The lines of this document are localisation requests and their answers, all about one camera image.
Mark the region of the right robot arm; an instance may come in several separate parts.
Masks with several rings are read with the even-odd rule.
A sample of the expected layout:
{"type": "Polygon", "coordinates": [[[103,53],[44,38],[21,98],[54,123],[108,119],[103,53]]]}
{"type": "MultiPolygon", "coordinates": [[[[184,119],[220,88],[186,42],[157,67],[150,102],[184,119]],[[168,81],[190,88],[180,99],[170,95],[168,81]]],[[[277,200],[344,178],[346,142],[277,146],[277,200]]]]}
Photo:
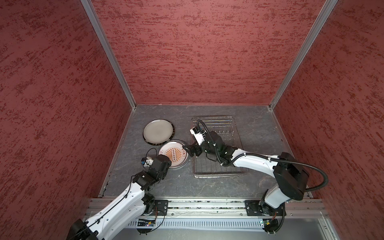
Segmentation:
{"type": "Polygon", "coordinates": [[[197,120],[196,126],[190,132],[195,142],[184,146],[183,149],[191,157],[206,153],[214,156],[215,162],[222,167],[246,168],[275,178],[276,185],[265,191],[256,207],[257,213],[261,215],[283,215],[286,202],[301,201],[306,192],[320,190],[329,182],[323,170],[300,163],[289,153],[283,152],[274,156],[262,155],[227,145],[216,132],[210,131],[202,120],[197,120]],[[323,181],[309,188],[307,183],[310,174],[306,169],[317,171],[323,177],[323,181]]]}

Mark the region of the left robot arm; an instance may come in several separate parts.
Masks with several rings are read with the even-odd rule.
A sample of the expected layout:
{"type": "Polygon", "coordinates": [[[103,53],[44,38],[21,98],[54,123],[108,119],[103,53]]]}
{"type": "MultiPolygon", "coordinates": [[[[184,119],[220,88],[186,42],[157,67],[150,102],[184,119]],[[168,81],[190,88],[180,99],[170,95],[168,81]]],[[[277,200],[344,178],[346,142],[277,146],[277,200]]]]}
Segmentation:
{"type": "Polygon", "coordinates": [[[111,203],[85,222],[77,220],[71,226],[68,240],[111,240],[128,223],[142,214],[151,213],[155,197],[149,194],[153,185],[163,180],[172,165],[165,155],[144,161],[147,169],[131,177],[129,186],[111,203]]]}

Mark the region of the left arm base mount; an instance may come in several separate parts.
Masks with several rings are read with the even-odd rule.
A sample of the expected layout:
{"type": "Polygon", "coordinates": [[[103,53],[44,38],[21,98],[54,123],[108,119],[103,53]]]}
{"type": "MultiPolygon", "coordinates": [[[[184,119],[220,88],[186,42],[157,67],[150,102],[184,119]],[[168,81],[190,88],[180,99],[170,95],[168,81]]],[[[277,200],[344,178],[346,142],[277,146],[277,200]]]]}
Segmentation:
{"type": "Polygon", "coordinates": [[[153,200],[146,205],[144,216],[163,216],[167,215],[169,201],[168,200],[153,200]]]}

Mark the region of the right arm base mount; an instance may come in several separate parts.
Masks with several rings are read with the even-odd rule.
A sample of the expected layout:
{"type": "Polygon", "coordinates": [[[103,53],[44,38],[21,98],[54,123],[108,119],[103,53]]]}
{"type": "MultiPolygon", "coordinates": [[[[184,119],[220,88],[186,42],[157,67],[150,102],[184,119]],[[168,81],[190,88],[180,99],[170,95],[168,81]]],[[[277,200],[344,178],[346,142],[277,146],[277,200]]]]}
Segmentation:
{"type": "Polygon", "coordinates": [[[247,216],[267,216],[267,217],[280,217],[285,216],[286,212],[283,210],[283,204],[274,209],[263,201],[246,200],[245,209],[247,216]]]}

